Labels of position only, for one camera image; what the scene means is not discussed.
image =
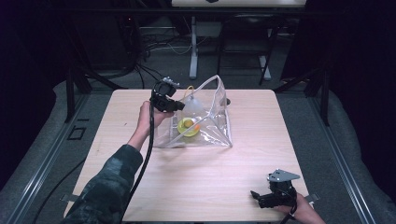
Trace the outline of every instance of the table surface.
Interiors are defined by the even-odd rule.
[[[306,0],[172,0],[173,7],[304,7]]]
[[[213,91],[207,91],[212,97]],[[181,99],[177,91],[174,99]],[[78,178],[79,195],[105,161],[130,138],[150,90],[114,91]],[[260,209],[251,195],[270,193],[268,174],[279,168],[301,178],[308,191],[276,96],[269,90],[227,90],[233,147],[154,148],[124,216],[126,221],[274,221],[283,215]],[[145,157],[149,140],[142,147]]]

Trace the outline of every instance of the forearm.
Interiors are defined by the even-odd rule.
[[[145,142],[146,138],[149,136],[149,127],[136,129],[132,137],[128,141],[128,145],[136,148],[140,151]]]
[[[73,204],[64,223],[111,222],[122,218],[134,184],[134,174],[143,161],[135,148],[124,145],[90,180]]]

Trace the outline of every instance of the human arm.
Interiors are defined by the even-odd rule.
[[[290,212],[290,207],[280,205],[276,207],[276,210],[285,214]],[[297,210],[294,213],[294,218],[303,224],[324,224],[324,220],[320,215],[312,208],[304,196],[297,193]]]
[[[140,106],[134,134],[88,182],[62,223],[120,223],[134,175],[143,162],[139,151],[149,136],[149,107],[149,102]],[[173,116],[173,113],[153,112],[154,127]]]

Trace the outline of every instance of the human hand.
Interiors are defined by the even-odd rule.
[[[143,102],[143,104],[140,106],[139,120],[137,121],[137,130],[146,132],[148,136],[149,136],[149,126],[150,126],[149,108],[150,108],[150,101]],[[154,113],[153,114],[154,128],[157,128],[163,122],[164,119],[171,118],[172,116],[174,116],[173,112],[161,112],[155,107],[153,113]]]
[[[138,150],[140,150],[146,138],[149,136],[149,109],[150,101],[143,102],[143,104],[140,106],[139,119],[137,121],[136,130],[134,131],[131,139],[128,141],[128,145],[131,145]],[[154,128],[158,127],[164,119],[171,118],[172,116],[174,116],[174,114],[174,112],[161,112],[158,109],[154,108]]]
[[[275,207],[279,212],[288,214],[291,207],[280,205]],[[312,208],[303,195],[297,193],[297,210],[294,218],[304,224],[324,224],[325,222],[320,215]]]

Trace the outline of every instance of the camouflage sleeve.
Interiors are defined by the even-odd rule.
[[[123,145],[79,195],[62,223],[120,223],[143,158]]]

